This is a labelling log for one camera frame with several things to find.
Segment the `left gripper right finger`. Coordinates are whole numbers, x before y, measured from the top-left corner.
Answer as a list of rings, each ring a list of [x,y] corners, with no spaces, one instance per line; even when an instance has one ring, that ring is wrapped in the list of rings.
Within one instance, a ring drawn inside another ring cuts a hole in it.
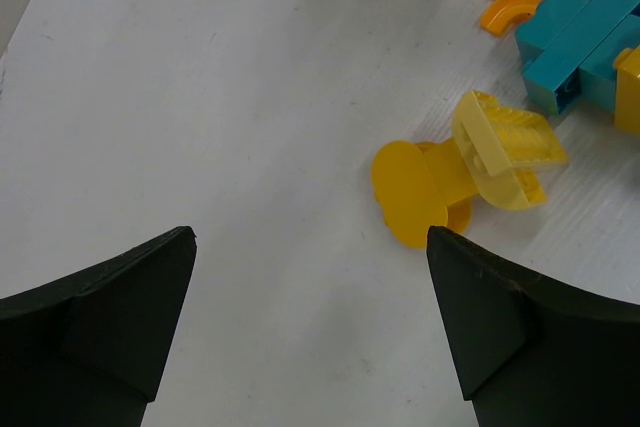
[[[639,307],[432,227],[427,260],[462,396],[481,426],[636,426]]]

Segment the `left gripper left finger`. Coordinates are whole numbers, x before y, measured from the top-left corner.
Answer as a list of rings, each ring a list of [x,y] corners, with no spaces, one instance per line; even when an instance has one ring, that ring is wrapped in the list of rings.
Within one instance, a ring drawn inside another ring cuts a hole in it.
[[[2,299],[2,425],[141,425],[195,259],[195,233],[180,226]]]

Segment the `translucent yellow lego brick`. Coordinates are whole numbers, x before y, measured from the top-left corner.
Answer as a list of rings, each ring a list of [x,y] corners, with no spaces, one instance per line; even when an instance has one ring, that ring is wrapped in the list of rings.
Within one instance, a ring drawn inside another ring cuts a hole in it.
[[[510,211],[531,209],[547,200],[537,172],[569,162],[547,119],[470,90],[452,116],[453,139],[489,204]]]

